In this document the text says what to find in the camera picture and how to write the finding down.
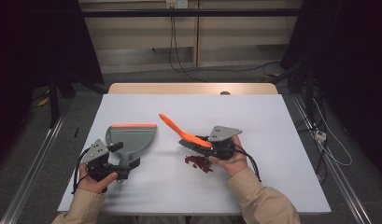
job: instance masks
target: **person's right hand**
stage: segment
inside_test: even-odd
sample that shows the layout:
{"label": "person's right hand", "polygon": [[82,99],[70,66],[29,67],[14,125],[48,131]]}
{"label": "person's right hand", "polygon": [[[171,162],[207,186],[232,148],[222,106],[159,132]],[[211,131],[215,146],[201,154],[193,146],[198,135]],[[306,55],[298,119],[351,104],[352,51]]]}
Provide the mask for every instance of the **person's right hand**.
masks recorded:
{"label": "person's right hand", "polygon": [[[233,142],[237,150],[244,150],[243,148],[241,148],[242,146],[240,143],[240,139],[237,135],[233,137]],[[231,157],[227,161],[220,160],[217,157],[213,156],[210,156],[209,159],[217,165],[221,166],[223,169],[225,169],[226,173],[228,173],[229,176],[234,176],[235,174],[248,167],[247,156],[238,152],[234,153],[233,157]]]}
{"label": "person's right hand", "polygon": [[103,189],[110,183],[114,182],[117,177],[117,173],[112,173],[100,181],[95,181],[89,176],[87,166],[85,164],[81,164],[79,166],[80,181],[78,183],[78,189],[84,189],[89,192],[101,194]]}

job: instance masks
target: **beige sleeve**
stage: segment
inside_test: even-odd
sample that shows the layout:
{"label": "beige sleeve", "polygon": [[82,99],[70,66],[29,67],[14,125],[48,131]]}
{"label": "beige sleeve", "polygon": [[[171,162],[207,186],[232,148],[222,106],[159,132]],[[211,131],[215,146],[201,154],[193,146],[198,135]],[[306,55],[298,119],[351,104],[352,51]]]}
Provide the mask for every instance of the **beige sleeve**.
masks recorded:
{"label": "beige sleeve", "polygon": [[246,223],[301,223],[290,200],[278,190],[264,187],[250,168],[229,179],[228,186]]}
{"label": "beige sleeve", "polygon": [[53,220],[53,224],[90,223],[96,224],[100,210],[103,208],[104,195],[77,189],[68,213],[63,213]]}

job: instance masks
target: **metal frame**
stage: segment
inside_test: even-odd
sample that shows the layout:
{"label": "metal frame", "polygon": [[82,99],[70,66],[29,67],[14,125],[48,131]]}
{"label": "metal frame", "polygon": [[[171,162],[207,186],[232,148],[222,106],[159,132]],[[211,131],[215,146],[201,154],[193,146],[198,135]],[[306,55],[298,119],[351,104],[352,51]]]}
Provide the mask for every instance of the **metal frame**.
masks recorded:
{"label": "metal frame", "polygon": [[33,9],[32,14],[49,16],[81,16],[84,18],[113,17],[298,17],[317,16],[325,8],[255,8],[255,9],[84,9],[63,11]]}
{"label": "metal frame", "polygon": [[[304,119],[304,122],[307,126],[307,128],[312,128],[312,122],[307,118],[307,114],[304,111],[305,104],[302,101],[302,99],[299,96],[293,96],[293,101],[295,105],[297,106],[299,113]],[[322,144],[316,141],[318,145],[318,151],[321,153],[323,150]],[[354,218],[356,218],[357,223],[359,224],[365,224],[365,223],[372,223],[372,220],[368,217],[368,213],[366,209],[364,208],[359,196],[357,195],[356,191],[351,187],[350,183],[348,182],[345,174],[342,172],[342,169],[340,166],[331,160],[331,158],[327,155],[327,153],[324,153],[323,155],[324,160],[326,161],[327,167],[330,170],[333,179],[336,182],[336,185],[342,192],[348,207],[350,208],[351,213],[353,214]]]}
{"label": "metal frame", "polygon": [[43,142],[41,148],[38,150],[31,168],[28,170],[27,175],[21,182],[15,196],[10,202],[7,211],[4,213],[0,224],[16,223],[21,214],[22,208],[25,206],[28,197],[33,190],[36,179],[42,170],[43,164],[49,155],[50,149],[53,146],[54,140],[56,139],[62,125],[64,122],[65,115],[68,113],[71,102],[67,102],[62,115],[57,120],[53,128],[49,129],[48,134]]}

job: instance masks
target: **small red item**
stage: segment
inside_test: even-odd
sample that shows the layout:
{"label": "small red item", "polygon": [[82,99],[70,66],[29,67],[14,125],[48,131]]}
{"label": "small red item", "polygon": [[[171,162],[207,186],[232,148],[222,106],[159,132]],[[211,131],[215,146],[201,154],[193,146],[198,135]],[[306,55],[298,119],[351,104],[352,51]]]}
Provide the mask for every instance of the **small red item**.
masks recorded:
{"label": "small red item", "polygon": [[206,157],[202,157],[202,156],[187,156],[187,157],[185,157],[185,163],[189,164],[190,161],[193,162],[194,168],[199,167],[206,174],[208,172],[213,172],[213,170],[211,169],[211,163],[212,162],[209,161]]}

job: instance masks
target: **electrical cable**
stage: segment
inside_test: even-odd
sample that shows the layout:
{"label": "electrical cable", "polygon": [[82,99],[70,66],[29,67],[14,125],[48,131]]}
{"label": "electrical cable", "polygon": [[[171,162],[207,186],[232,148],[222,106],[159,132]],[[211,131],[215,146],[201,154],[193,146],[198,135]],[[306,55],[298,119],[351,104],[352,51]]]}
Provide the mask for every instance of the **electrical cable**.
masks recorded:
{"label": "electrical cable", "polygon": [[255,175],[258,177],[260,182],[262,182],[261,181],[261,177],[260,177],[260,171],[258,170],[257,162],[255,162],[254,159],[252,158],[252,156],[249,155],[248,153],[246,153],[246,151],[242,147],[238,146],[237,144],[234,144],[234,145],[241,149],[241,150],[234,149],[235,152],[238,152],[238,153],[241,153],[243,155],[246,155],[249,158],[249,160],[251,161],[252,167],[254,168]]}
{"label": "electrical cable", "polygon": [[[177,60],[178,60],[178,63],[179,63],[179,67],[181,68],[181,71],[178,71],[174,68],[172,62],[171,62],[171,49],[173,47],[173,37],[174,37],[174,42],[175,42],[175,45],[176,45],[176,55],[177,55]],[[207,82],[203,79],[200,79],[200,78],[197,78],[197,77],[192,77],[191,75],[189,75],[185,69],[182,67],[182,64],[181,64],[181,60],[179,59],[179,55],[178,55],[178,48],[177,48],[177,34],[176,34],[176,20],[174,19],[174,17],[171,17],[171,41],[170,41],[170,53],[169,53],[169,60],[170,60],[170,66],[171,68],[176,71],[176,72],[182,72],[184,73],[187,77],[190,77],[191,79],[194,79],[194,80],[198,80],[198,81],[201,81],[201,82]]]}
{"label": "electrical cable", "polygon": [[[173,64],[172,64],[172,60],[171,60],[171,52],[172,52],[172,48],[173,48],[173,39],[174,39],[174,42],[175,42],[175,48],[176,48],[176,55],[177,55],[177,60],[178,60],[178,63],[179,63],[179,66],[181,68],[181,70],[177,70]],[[260,69],[262,68],[263,69],[263,72],[264,72],[264,67],[269,65],[269,64],[274,64],[274,63],[280,63],[280,62],[270,62],[270,63],[265,63],[263,65],[258,65],[256,67],[251,67],[251,68],[245,68],[245,69],[237,69],[237,70],[231,70],[231,69],[218,69],[218,68],[198,68],[198,69],[190,69],[190,70],[185,70],[181,64],[181,61],[179,59],[179,56],[178,56],[178,49],[177,49],[177,32],[176,32],[176,20],[174,17],[171,17],[171,41],[170,41],[170,50],[169,50],[169,62],[170,62],[170,66],[171,68],[176,71],[176,72],[180,72],[180,73],[185,73],[185,75],[187,77],[190,77],[192,79],[196,79],[198,81],[202,81],[202,82],[207,82],[205,80],[202,80],[200,78],[197,78],[197,77],[192,77],[191,75],[189,75],[188,73],[189,72],[198,72],[198,71],[218,71],[218,72],[247,72],[247,71],[252,71],[252,70],[256,70],[256,69]]]}
{"label": "electrical cable", "polygon": [[[321,93],[321,90],[320,89],[313,89],[313,99],[314,98],[318,98],[318,105],[320,106],[320,108],[322,108],[322,111],[323,111],[323,117],[325,118],[325,109],[324,109],[324,105],[322,104],[322,93]],[[307,129],[303,129],[303,130],[297,130],[298,133],[302,133],[302,132],[307,132],[307,131],[314,131],[316,128],[320,127],[321,125],[323,124],[323,121],[322,119],[319,121],[318,124],[315,124],[315,123],[311,123],[310,125],[312,126],[311,128],[307,128]]]}
{"label": "electrical cable", "polygon": [[295,125],[295,128],[298,128],[299,126],[301,126],[301,124],[303,124],[307,119],[309,119],[309,117],[306,117],[304,119],[300,119],[298,121],[295,121],[293,122],[293,125]]}
{"label": "electrical cable", "polygon": [[77,166],[75,168],[75,173],[74,173],[74,183],[73,183],[73,191],[71,192],[72,194],[75,194],[75,191],[77,191],[78,188],[78,170],[80,166],[80,162],[82,161],[83,156],[89,151],[90,148],[85,149],[82,154],[80,154],[78,161],[77,161]]}
{"label": "electrical cable", "polygon": [[331,159],[333,159],[336,163],[341,164],[341,165],[344,165],[344,166],[349,166],[349,165],[351,165],[351,164],[353,163],[353,159],[351,158],[350,153],[348,153],[348,151],[347,151],[347,149],[345,148],[345,146],[339,141],[339,139],[336,137],[336,135],[333,134],[333,132],[331,131],[330,127],[328,127],[328,124],[327,124],[327,122],[325,121],[325,118],[323,118],[323,114],[322,114],[322,112],[321,112],[321,110],[320,110],[320,108],[319,108],[319,106],[318,106],[318,103],[316,102],[316,100],[315,100],[314,98],[313,98],[313,101],[314,101],[314,103],[315,103],[316,106],[317,106],[318,112],[319,112],[319,114],[321,115],[321,118],[322,118],[322,120],[323,120],[325,126],[327,127],[328,132],[330,132],[330,134],[333,136],[333,138],[334,138],[334,139],[341,145],[341,147],[345,150],[345,152],[346,152],[346,154],[348,155],[350,161],[349,161],[348,163],[340,162],[340,161],[338,161],[338,160],[333,156],[332,153],[330,153],[329,151],[327,151],[326,147],[322,147],[322,149],[323,149],[323,150],[327,153],[327,155],[328,155]]}
{"label": "electrical cable", "polygon": [[[322,97],[321,97],[321,92],[320,92],[320,90],[318,90],[318,98],[320,99],[320,100],[318,100],[318,104],[319,104],[319,107],[321,108],[321,112],[322,112],[322,114],[321,114],[321,120],[322,120],[322,118],[324,118],[325,120],[327,119],[327,114],[325,113],[325,108],[324,108],[324,105],[322,104]],[[323,125],[323,132],[327,132],[327,126],[326,125]],[[324,141],[324,147],[326,147],[327,146],[327,142],[328,142],[328,140],[327,139],[325,139],[325,141]],[[319,170],[319,167],[320,167],[320,165],[321,165],[321,163],[322,162],[324,162],[324,160],[323,160],[323,156],[324,156],[324,150],[322,150],[320,153],[319,153],[319,160],[318,160],[318,166],[316,167],[316,170],[315,170],[315,173],[317,174],[318,173],[318,170]]]}
{"label": "electrical cable", "polygon": [[328,177],[327,163],[325,162],[325,160],[322,160],[322,163],[324,164],[325,176],[322,178],[322,181],[319,183],[320,185],[323,185],[325,183],[325,181],[327,180],[327,177]]}
{"label": "electrical cable", "polygon": [[84,176],[78,181],[78,185],[79,185],[80,181],[82,181],[84,178],[86,178],[86,177],[88,177],[88,176],[89,176],[89,174],[84,175]]}

